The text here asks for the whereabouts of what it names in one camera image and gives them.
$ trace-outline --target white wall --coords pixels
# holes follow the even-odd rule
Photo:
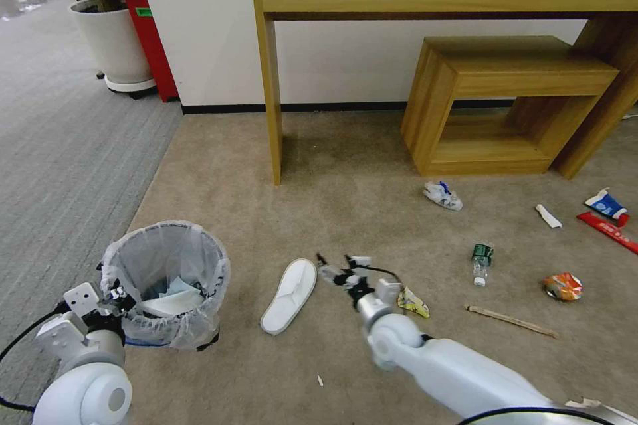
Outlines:
[[[263,103],[253,0],[149,0],[185,106]],[[278,22],[284,103],[406,100],[425,35],[551,34],[581,20]]]

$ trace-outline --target wooden stool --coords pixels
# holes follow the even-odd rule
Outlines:
[[[543,173],[617,73],[554,37],[426,37],[401,132],[424,176]],[[507,114],[450,115],[498,96]]]

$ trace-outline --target trash bin liner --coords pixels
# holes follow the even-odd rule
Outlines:
[[[128,343],[193,350],[217,336],[221,306],[230,280],[224,246],[201,226],[187,221],[163,221],[129,232],[111,244],[102,258],[102,292],[116,280],[136,301],[122,318]],[[169,318],[142,313],[139,303],[166,292],[176,277],[198,286],[204,302]]]

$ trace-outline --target plastic bottle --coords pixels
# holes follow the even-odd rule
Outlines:
[[[474,269],[474,285],[485,287],[487,284],[487,270],[492,264],[494,249],[485,244],[476,244],[472,253],[472,265]]]

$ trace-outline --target table leg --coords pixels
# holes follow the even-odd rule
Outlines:
[[[279,98],[279,72],[277,68],[277,43],[274,34],[274,21],[262,8],[262,0],[253,0],[255,4],[255,25],[259,44],[261,76],[264,83],[264,100],[268,120],[268,141],[272,161],[272,180],[275,185],[281,183],[281,101]]]
[[[574,48],[593,54],[620,73],[554,160],[553,167],[569,179],[638,101],[638,15],[600,15],[588,20]]]

